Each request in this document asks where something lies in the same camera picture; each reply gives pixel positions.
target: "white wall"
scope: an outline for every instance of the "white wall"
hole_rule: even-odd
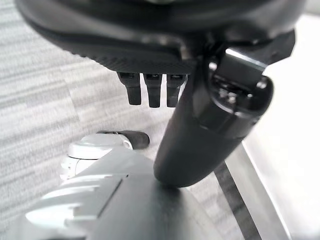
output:
[[[296,29],[292,57],[265,72],[274,99],[244,145],[292,237],[320,239],[320,17]]]
[[[313,14],[320,14],[320,0],[308,0],[306,10]]]

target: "black rubber foot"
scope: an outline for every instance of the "black rubber foot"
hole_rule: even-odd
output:
[[[149,146],[149,136],[141,131],[98,131],[97,134],[121,134],[129,139],[134,150],[146,149]]]

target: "gray plastic housing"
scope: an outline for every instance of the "gray plastic housing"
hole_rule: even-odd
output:
[[[161,185],[152,173],[150,159],[116,147],[43,196],[8,239],[222,239],[191,193]]]

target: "black plastic prong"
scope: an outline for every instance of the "black plastic prong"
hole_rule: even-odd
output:
[[[162,74],[143,74],[148,91],[149,107],[160,107]]]
[[[186,81],[187,75],[168,74],[166,76],[166,105],[175,108],[181,85]]]
[[[117,72],[120,82],[125,85],[130,105],[141,105],[139,73]]]

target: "gray carpet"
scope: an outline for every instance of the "gray carpet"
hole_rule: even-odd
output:
[[[60,183],[70,142],[99,130],[144,131],[151,144],[142,153],[154,159],[173,110],[165,107],[164,91],[162,107],[149,108],[142,86],[142,105],[130,106],[114,72],[55,47],[23,22],[12,0],[0,1],[1,239]],[[214,174],[190,190],[224,239],[244,239]]]

